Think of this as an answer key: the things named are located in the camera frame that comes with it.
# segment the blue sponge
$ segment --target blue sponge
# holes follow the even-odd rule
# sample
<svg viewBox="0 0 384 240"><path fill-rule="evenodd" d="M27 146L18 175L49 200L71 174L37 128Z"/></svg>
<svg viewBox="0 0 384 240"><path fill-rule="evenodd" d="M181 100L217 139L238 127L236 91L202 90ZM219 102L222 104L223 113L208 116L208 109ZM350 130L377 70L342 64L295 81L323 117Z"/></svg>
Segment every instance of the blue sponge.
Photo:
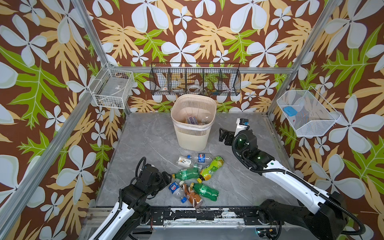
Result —
<svg viewBox="0 0 384 240"><path fill-rule="evenodd" d="M285 107L283 111L290 117L293 117L297 114L297 111L293 107Z"/></svg>

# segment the wall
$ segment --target wall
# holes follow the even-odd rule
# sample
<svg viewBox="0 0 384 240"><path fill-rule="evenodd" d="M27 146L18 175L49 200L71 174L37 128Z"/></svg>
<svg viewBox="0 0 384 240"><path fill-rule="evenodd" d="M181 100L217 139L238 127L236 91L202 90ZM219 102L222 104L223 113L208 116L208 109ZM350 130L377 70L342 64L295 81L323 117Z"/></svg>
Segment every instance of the wall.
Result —
<svg viewBox="0 0 384 240"><path fill-rule="evenodd" d="M151 62L291 66L324 7L318 0L84 3L108 60L122 66L148 66ZM176 96L152 96L148 77L136 75L137 86L128 101L131 110L169 112ZM242 77L241 95L218 97L218 111L265 112L284 79L273 74Z"/></svg>
<svg viewBox="0 0 384 240"><path fill-rule="evenodd" d="M296 137L279 108L272 116L296 172L344 195L348 209L366 225L363 240L384 235L383 6L382 0L344 1L290 86L315 87L342 114L325 136Z"/></svg>
<svg viewBox="0 0 384 240"><path fill-rule="evenodd" d="M60 131L100 64L69 0L1 0L0 23L3 208ZM121 111L89 106L7 239L77 238L123 122Z"/></svg>

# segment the floor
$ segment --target floor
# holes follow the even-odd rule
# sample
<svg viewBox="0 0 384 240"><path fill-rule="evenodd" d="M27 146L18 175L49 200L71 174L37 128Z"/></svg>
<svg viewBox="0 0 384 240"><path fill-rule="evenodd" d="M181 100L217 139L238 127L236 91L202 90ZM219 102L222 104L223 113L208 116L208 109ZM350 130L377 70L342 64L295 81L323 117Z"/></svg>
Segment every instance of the floor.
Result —
<svg viewBox="0 0 384 240"><path fill-rule="evenodd" d="M219 128L234 131L237 118L248 118L250 128L257 136L259 148L279 160L262 114L217 113L207 147L202 152L210 152L214 156L220 155L225 162L210 180L204 182L220 192L216 202L204 199L205 206L260 205L268 198L283 204L297 205L297 200L291 194L271 180L247 170L233 156L231 147L218 141ZM154 165L160 172L165 170L172 174L182 168L176 163L178 157L190 153L192 151L178 145L170 114L130 114L96 205L113 206L116 203L118 190L129 185L141 157L145 156L147 163ZM157 206L189 206L189 202L182 204L180 200L172 197L168 189L163 189L154 199L147 200L147 203Z"/></svg>

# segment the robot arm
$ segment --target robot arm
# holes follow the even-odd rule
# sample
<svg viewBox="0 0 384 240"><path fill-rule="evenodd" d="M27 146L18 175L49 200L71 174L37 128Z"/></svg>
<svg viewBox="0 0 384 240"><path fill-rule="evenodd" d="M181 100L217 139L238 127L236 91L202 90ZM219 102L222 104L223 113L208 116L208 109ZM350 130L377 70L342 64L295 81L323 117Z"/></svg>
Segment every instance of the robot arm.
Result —
<svg viewBox="0 0 384 240"><path fill-rule="evenodd" d="M342 195L329 194L282 166L257 146L257 138L249 130L248 119L237 119L236 132L220 128L219 141L225 140L232 147L235 157L250 171L263 175L282 186L305 207L280 204L268 199L261 204L260 218L266 222L284 221L309 229L320 240L335 240L340 234L361 235L365 226L349 211ZM343 231L352 218L360 227L358 231Z"/></svg>
<svg viewBox="0 0 384 240"><path fill-rule="evenodd" d="M137 175L141 162L142 169ZM154 166L146 164L146 158L143 157L136 167L131 184L119 190L119 201L90 240L126 239L140 223L149 221L151 207L145 203L147 197L155 197L171 180L170 174L160 173Z"/></svg>

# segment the wall-mounted basket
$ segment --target wall-mounted basket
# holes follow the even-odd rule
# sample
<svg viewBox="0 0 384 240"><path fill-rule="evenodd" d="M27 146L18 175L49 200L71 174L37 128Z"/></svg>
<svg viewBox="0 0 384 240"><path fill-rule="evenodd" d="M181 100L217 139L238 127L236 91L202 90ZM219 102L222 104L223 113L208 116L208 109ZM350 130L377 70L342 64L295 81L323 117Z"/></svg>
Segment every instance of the wall-mounted basket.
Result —
<svg viewBox="0 0 384 240"><path fill-rule="evenodd" d="M240 64L236 67L223 67L223 64L217 64L216 67L212 63L199 64L202 66L172 67L164 66L164 63L151 63L149 81L152 95L240 94L241 75L238 69Z"/></svg>
<svg viewBox="0 0 384 240"><path fill-rule="evenodd" d="M114 68L100 73L101 76L98 74L95 78L98 84L92 91L97 106L124 109L134 83L133 73Z"/></svg>
<svg viewBox="0 0 384 240"><path fill-rule="evenodd" d="M341 116L327 102L334 110L330 113L309 89L287 91L277 100L277 104L298 137L324 136Z"/></svg>

